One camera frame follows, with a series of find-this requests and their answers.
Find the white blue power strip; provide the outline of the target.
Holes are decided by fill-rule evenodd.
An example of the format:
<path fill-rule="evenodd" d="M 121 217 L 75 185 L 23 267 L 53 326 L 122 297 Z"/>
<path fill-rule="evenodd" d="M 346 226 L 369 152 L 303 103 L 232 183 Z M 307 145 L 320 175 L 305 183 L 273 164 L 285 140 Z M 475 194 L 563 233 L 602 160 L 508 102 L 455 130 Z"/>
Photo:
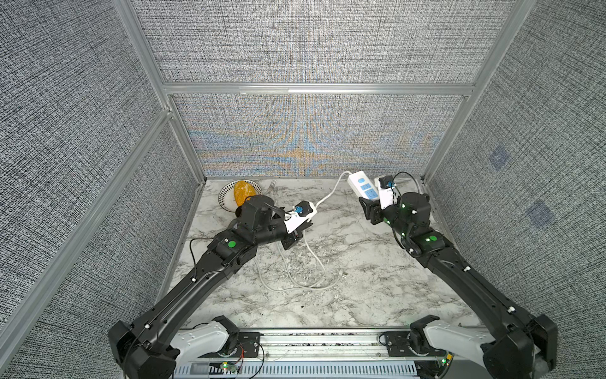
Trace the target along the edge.
<path fill-rule="evenodd" d="M 380 199 L 377 188 L 363 171 L 357 171 L 350 174 L 347 178 L 347 182 L 357 197 L 363 197 L 364 199 L 371 201 Z"/>

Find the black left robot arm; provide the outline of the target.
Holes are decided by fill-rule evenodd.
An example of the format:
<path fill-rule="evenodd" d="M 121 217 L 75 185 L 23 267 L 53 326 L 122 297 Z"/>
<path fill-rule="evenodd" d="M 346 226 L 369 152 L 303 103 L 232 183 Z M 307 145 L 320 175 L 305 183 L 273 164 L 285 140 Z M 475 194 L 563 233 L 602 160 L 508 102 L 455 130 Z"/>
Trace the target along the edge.
<path fill-rule="evenodd" d="M 248 197 L 228 228 L 219 232 L 193 269 L 150 310 L 109 331 L 112 354 L 125 378 L 169 378 L 182 363 L 209 353 L 229 355 L 238 327 L 226 317 L 184 330 L 184 323 L 222 283 L 257 255 L 259 246 L 280 242 L 289 249 L 317 214 L 312 202 L 279 208 L 267 196 Z"/>

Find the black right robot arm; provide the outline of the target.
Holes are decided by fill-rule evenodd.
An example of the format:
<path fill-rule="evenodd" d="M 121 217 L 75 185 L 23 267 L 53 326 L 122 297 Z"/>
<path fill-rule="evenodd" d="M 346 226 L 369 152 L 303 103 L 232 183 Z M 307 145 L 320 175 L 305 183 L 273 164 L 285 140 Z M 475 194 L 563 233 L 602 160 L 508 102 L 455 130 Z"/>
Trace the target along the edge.
<path fill-rule="evenodd" d="M 475 334 L 437 316 L 423 317 L 410 326 L 407 346 L 413 354 L 449 352 L 483 366 L 494 378 L 540 378 L 555 369 L 557 325 L 506 297 L 432 228 L 429 195 L 408 192 L 387 208 L 378 200 L 359 202 L 371 224 L 388 225 L 399 246 L 442 279 L 487 328 Z"/>

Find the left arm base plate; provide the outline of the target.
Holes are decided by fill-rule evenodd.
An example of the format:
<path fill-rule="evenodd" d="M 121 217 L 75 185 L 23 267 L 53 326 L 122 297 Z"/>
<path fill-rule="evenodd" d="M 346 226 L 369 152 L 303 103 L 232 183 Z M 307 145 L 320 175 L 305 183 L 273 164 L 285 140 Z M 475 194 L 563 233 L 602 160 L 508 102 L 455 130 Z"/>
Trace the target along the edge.
<path fill-rule="evenodd" d="M 257 358 L 260 352 L 259 332 L 240 332 L 238 341 L 234 344 L 229 343 L 228 348 L 216 353 L 208 353 L 204 358 L 227 358 L 236 360 L 243 356 L 244 358 Z"/>

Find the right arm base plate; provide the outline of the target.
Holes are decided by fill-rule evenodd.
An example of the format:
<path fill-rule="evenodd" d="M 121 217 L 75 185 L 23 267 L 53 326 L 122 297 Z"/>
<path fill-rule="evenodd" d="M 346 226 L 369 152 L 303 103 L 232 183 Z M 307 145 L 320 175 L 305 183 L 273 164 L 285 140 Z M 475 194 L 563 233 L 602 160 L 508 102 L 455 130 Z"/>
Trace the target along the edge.
<path fill-rule="evenodd" d="M 410 347 L 410 332 L 384 332 L 378 336 L 378 342 L 380 345 L 385 347 L 390 358 L 404 358 L 404 357 L 433 357 L 433 358 L 444 358 L 447 353 L 443 350 L 438 350 L 430 347 L 427 352 L 415 352 Z"/>

